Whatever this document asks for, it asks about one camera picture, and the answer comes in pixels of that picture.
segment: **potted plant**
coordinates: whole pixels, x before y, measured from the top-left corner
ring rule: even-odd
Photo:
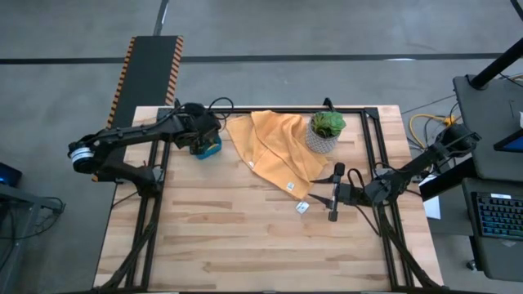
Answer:
[[[345,126],[343,115],[339,112],[321,111],[315,113],[309,121],[305,142],[310,150],[325,154],[334,149]]]

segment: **green succulent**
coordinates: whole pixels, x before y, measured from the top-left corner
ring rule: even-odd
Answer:
[[[346,126],[343,115],[335,111],[322,111],[312,117],[312,131],[322,138],[339,135]]]

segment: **yellow cable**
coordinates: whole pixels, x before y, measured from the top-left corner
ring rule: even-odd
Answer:
[[[436,119],[436,120],[441,120],[442,122],[444,122],[446,118],[440,118],[440,117],[437,117],[432,114],[416,114],[416,115],[413,115],[412,117],[410,117],[410,120],[409,120],[410,135],[412,135],[412,137],[414,137],[414,139],[418,142],[418,144],[420,146],[422,146],[422,148],[425,149],[425,145],[421,142],[421,140],[419,140],[418,136],[416,136],[416,133],[414,132],[414,129],[412,126],[412,122],[414,121],[415,118],[432,118],[432,119]]]

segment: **blue object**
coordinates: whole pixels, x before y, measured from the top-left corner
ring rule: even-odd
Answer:
[[[205,152],[200,155],[196,155],[197,159],[205,159],[216,152],[221,150],[221,138],[219,135],[216,135],[209,143],[207,148],[205,149]]]

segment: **white tag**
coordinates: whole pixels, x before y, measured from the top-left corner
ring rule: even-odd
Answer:
[[[306,212],[307,208],[309,208],[309,203],[306,203],[305,201],[301,201],[296,206],[296,210],[298,212],[300,212],[300,214],[303,214],[303,212]]]
[[[512,197],[510,195],[506,195],[506,194],[490,194],[490,197],[501,198],[501,199],[512,199]]]
[[[287,183],[287,190],[292,191],[293,189],[294,189],[294,183],[293,182],[288,182]]]

